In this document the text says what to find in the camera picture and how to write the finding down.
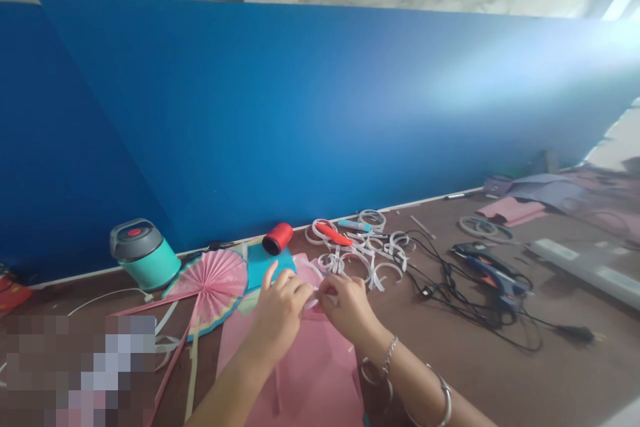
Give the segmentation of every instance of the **red spool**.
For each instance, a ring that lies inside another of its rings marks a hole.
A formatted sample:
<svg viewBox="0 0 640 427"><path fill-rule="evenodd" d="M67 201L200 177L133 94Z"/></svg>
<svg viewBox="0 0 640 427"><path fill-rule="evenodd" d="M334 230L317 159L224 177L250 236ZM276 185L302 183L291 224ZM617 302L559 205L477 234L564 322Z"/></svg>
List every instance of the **red spool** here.
<svg viewBox="0 0 640 427"><path fill-rule="evenodd" d="M262 246L269 255L276 256L287 247L291 237L293 228L285 222L280 222L262 239Z"/></svg>

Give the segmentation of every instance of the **blue board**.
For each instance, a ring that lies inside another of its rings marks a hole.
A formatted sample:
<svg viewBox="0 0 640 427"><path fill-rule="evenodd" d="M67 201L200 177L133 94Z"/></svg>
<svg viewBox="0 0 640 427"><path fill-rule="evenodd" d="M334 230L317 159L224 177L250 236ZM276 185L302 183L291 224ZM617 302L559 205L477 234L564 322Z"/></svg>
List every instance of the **blue board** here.
<svg viewBox="0 0 640 427"><path fill-rule="evenodd" d="M41 2L188 248L576 164L640 95L632 23Z"/></svg>
<svg viewBox="0 0 640 427"><path fill-rule="evenodd" d="M0 3L0 262L30 284L114 267L109 231L181 241L40 5Z"/></svg>

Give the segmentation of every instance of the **glue gun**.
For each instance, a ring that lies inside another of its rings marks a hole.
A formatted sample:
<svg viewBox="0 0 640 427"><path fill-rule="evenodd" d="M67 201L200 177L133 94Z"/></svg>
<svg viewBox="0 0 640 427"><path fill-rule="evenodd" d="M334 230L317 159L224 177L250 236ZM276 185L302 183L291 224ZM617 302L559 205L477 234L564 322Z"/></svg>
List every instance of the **glue gun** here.
<svg viewBox="0 0 640 427"><path fill-rule="evenodd" d="M492 256L489 253L490 249L481 242L457 244L451 251L466 259L467 265L482 275L483 282L498 289L499 307L515 319L519 311L516 297L526 294L529 290L526 284L513 278L517 276L517 272L504 261Z"/></svg>

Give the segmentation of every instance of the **bracelet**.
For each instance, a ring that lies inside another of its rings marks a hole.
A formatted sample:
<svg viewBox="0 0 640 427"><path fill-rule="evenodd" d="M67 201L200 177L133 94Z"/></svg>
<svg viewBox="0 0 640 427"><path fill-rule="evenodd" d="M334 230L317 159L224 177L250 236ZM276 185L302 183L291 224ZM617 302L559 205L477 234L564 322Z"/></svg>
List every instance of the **bracelet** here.
<svg viewBox="0 0 640 427"><path fill-rule="evenodd" d="M395 336L391 343L389 344L389 349L387 350L387 358L385 359L385 366L382 367L382 371L385 373L385 377L389 375L389 365L391 364L391 355L393 355L393 349L395 345L398 343L398 336Z"/></svg>
<svg viewBox="0 0 640 427"><path fill-rule="evenodd" d="M448 383L446 383L442 378L442 375L438 374L429 364L425 365L429 367L429 369L431 369L431 371L438 377L438 380L440 380L440 385L442 386L442 391L445 393L445 417L444 419L442 419L442 422L437 425L437 427L445 427L451 420L451 389L449 388ZM411 417L409 411L405 409L405 412L407 413L409 419L411 419L411 421L413 422L413 425L422 427L413 419L413 417Z"/></svg>

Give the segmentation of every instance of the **folded paper fan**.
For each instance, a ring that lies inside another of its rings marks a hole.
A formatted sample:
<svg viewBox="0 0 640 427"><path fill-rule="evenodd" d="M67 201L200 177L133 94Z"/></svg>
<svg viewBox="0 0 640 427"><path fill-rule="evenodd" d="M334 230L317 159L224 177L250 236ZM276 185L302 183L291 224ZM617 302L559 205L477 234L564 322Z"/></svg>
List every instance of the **folded paper fan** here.
<svg viewBox="0 0 640 427"><path fill-rule="evenodd" d="M245 261L231 250L205 252L202 257L187 264L162 298L198 293L198 323L189 326L187 342L199 335L209 333L225 321L233 312L247 287Z"/></svg>
<svg viewBox="0 0 640 427"><path fill-rule="evenodd" d="M231 250L205 252L202 257L187 264L178 272L177 277L162 295L162 300L113 314L117 316L138 314L155 307L197 296L189 326L185 329L185 333L173 353L165 376L156 392L153 414L147 423L147 427L151 427L153 423L160 399L162 399L180 352L187 341L193 340L185 423L189 419L193 411L195 380L198 371L198 338L226 320L237 307L246 287L247 267L238 253Z"/></svg>

